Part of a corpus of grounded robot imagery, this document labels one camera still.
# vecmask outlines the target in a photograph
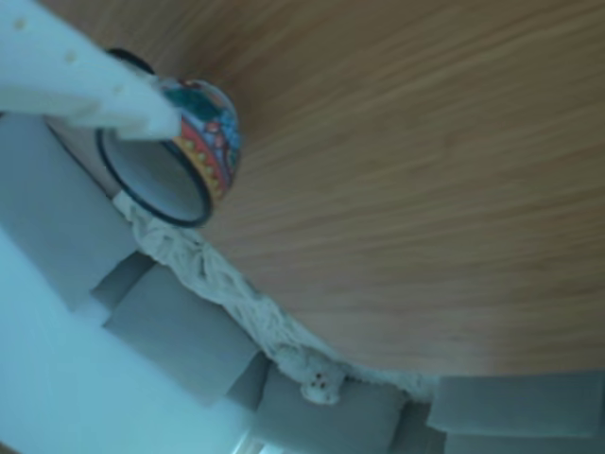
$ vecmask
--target colorful ceramic bowl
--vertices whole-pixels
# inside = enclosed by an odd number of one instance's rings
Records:
[[[203,80],[161,79],[158,85],[181,114],[181,135],[139,142],[98,131],[98,150],[123,189],[154,216],[200,226],[233,185],[240,159],[237,114],[229,98]]]

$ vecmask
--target wooden table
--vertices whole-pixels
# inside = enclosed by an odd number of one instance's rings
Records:
[[[204,234],[352,361],[605,366],[605,3],[46,0],[230,92]]]

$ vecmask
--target sofa cushion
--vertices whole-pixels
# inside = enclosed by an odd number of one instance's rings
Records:
[[[442,378],[429,425],[454,434],[590,437],[599,427],[603,374]]]
[[[445,434],[426,424],[429,412],[423,404],[404,408],[390,454],[443,454]]]
[[[129,225],[38,116],[0,119],[0,228],[72,309],[137,250]]]
[[[220,306],[161,265],[135,284],[105,327],[204,404],[226,395],[259,353]]]
[[[448,435],[445,454],[603,454],[605,434],[595,438],[515,438]]]
[[[394,387],[350,381],[338,404],[314,405],[273,365],[251,433],[288,454],[386,454],[405,401]]]

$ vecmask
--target black bowl rim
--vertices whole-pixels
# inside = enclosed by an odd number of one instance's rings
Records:
[[[185,171],[187,172],[189,177],[191,177],[191,179],[193,180],[193,182],[196,186],[196,189],[198,190],[199,197],[201,198],[203,205],[205,207],[207,207],[207,209],[204,210],[204,212],[198,218],[191,219],[191,220],[173,218],[173,217],[167,215],[162,210],[159,210],[158,208],[153,206],[151,203],[147,202],[139,194],[137,194],[137,192],[134,191],[120,177],[119,173],[115,170],[115,167],[113,167],[111,160],[107,156],[107,150],[105,150],[105,144],[103,141],[104,132],[105,132],[104,130],[96,130],[96,133],[95,133],[96,147],[97,147],[99,155],[101,156],[101,160],[103,161],[103,164],[105,165],[105,167],[109,170],[109,172],[115,178],[115,180],[122,186],[122,189],[124,189],[124,191],[129,196],[131,196],[134,201],[136,201],[139,205],[141,205],[143,208],[145,208],[149,213],[151,213],[156,218],[160,218],[161,220],[164,220],[165,222],[168,222],[173,225],[177,225],[179,227],[185,227],[185,228],[199,227],[200,225],[204,224],[210,218],[210,216],[213,213],[213,204],[212,204],[212,198],[210,197],[210,193],[208,192],[208,188],[206,187],[206,183],[201,178],[201,176],[199,175],[198,171],[196,170],[195,166],[191,163],[189,158],[187,158],[187,156],[184,154],[184,152],[177,145],[175,145],[173,142],[170,142],[170,141],[161,141],[160,142],[160,144],[162,144],[166,148],[166,150],[168,150],[168,152],[170,154],[172,154],[172,156],[178,161],[178,163],[185,169]]]

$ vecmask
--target wooden tabletop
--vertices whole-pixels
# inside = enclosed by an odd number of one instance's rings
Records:
[[[352,361],[605,367],[605,3],[46,0],[234,98],[204,234]]]

